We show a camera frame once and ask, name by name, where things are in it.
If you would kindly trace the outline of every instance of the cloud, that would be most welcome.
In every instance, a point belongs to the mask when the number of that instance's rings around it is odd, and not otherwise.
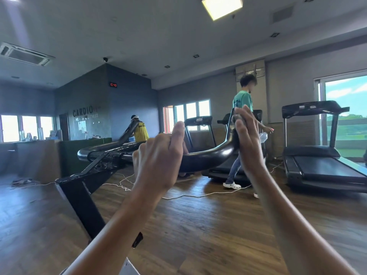
[[[356,89],[353,93],[367,92],[367,83]]]
[[[342,96],[347,95],[348,93],[350,93],[352,91],[351,88],[347,88],[347,89],[342,89],[342,90],[335,90],[335,91],[331,91],[326,93],[326,98],[327,99],[334,99],[334,98],[339,98]]]
[[[347,79],[342,79],[342,80],[337,80],[337,81],[330,81],[330,82],[326,82],[326,86],[334,86],[334,85],[338,85],[338,84],[342,84],[345,82],[348,82],[349,80],[352,80],[353,78],[347,78]]]

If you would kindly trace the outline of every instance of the exercise bike handlebar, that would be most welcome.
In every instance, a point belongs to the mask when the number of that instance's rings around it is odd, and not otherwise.
[[[233,119],[241,118],[240,115],[233,115]],[[132,162],[132,155],[128,152],[137,150],[140,144],[123,144],[135,131],[138,122],[132,120],[129,127],[126,129],[124,134],[116,142],[103,144],[95,147],[88,147],[81,149],[78,152],[80,160],[94,161],[96,158],[101,156],[104,152],[114,152],[119,156],[119,163],[123,167],[126,162]],[[235,129],[233,121],[229,122],[226,140],[215,148],[206,151],[193,152],[184,154],[181,161],[180,173],[193,173],[196,171],[208,170],[221,165],[225,162],[237,149],[239,148],[239,138]]]

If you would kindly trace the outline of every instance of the yellow t-shirt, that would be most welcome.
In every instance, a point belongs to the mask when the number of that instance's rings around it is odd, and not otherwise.
[[[149,139],[148,131],[146,131],[143,122],[139,122],[138,127],[135,129],[134,136],[136,142],[143,142]]]

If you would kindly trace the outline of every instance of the dark doorway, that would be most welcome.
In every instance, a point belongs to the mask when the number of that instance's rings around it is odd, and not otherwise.
[[[59,115],[60,129],[62,132],[62,140],[69,141],[69,120],[67,119],[67,113]]]

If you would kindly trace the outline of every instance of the treadmill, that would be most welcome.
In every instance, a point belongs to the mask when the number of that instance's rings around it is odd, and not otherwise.
[[[233,114],[234,110],[232,109],[231,113],[228,113],[224,116],[222,120],[217,121],[218,124],[225,125],[226,130],[228,129],[228,124],[231,119],[231,115]],[[262,122],[262,110],[254,110],[253,114],[255,118]],[[261,144],[262,152],[264,156],[264,160],[266,159],[266,149],[265,149],[265,143]],[[229,159],[227,159],[223,164],[219,165],[218,167],[215,167],[213,169],[202,171],[201,174],[203,176],[207,176],[214,179],[222,179],[226,180],[228,178],[229,172],[231,170],[231,167],[234,163],[234,161],[238,157],[238,152],[235,152],[231,155]],[[237,172],[237,175],[235,176],[235,183],[239,184],[241,186],[248,186],[250,184],[250,180],[247,178],[245,172],[243,171],[242,167]]]
[[[284,121],[283,161],[290,187],[306,186],[367,193],[367,169],[335,149],[339,115],[349,112],[336,101],[312,101],[282,107]],[[331,114],[329,146],[287,146],[287,119],[293,116]]]
[[[185,123],[185,132],[186,132],[187,139],[189,140],[191,150],[194,150],[194,146],[192,144],[192,140],[191,140],[190,131],[188,129],[188,126],[198,126],[198,125],[208,126],[211,138],[213,139],[214,147],[217,146],[217,143],[215,142],[215,138],[214,138],[213,129],[211,127],[212,120],[213,120],[212,116],[197,116],[195,118],[190,118],[190,119],[185,120],[185,122],[184,122]]]

